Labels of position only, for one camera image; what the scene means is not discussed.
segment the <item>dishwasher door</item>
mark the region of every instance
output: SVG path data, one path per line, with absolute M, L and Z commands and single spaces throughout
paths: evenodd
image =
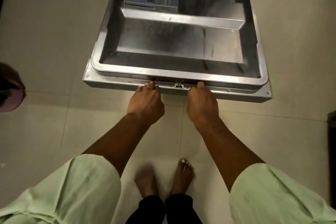
M 203 81 L 219 99 L 272 98 L 252 0 L 110 0 L 83 80 L 121 90 L 154 81 L 178 95 Z

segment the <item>person's left hand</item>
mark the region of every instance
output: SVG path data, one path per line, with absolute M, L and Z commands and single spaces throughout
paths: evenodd
M 131 113 L 149 126 L 156 123 L 165 114 L 159 86 L 154 82 L 140 86 L 128 104 L 127 114 Z

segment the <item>pink object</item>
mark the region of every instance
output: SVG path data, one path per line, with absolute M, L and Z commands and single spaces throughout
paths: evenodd
M 11 89 L 11 95 L 0 106 L 0 112 L 11 112 L 15 110 L 26 96 L 25 90 L 17 82 L 9 80 L 11 83 L 17 85 L 20 89 Z

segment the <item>hand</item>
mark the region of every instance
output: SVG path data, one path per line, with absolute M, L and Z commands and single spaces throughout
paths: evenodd
M 154 82 L 140 86 L 128 104 L 127 114 L 131 113 L 149 126 L 156 123 L 165 114 L 159 86 Z
M 217 100 L 203 82 L 189 90 L 187 113 L 196 128 L 219 118 Z

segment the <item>leg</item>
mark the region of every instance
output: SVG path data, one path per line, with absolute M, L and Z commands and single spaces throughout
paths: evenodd
M 163 201 L 159 198 L 153 167 L 144 166 L 138 171 L 134 181 L 143 199 L 126 224 L 162 224 L 166 211 Z
M 168 223 L 202 224 L 193 209 L 193 199 L 185 194 L 193 178 L 193 167 L 186 160 L 181 159 L 175 173 L 170 196 L 165 202 Z

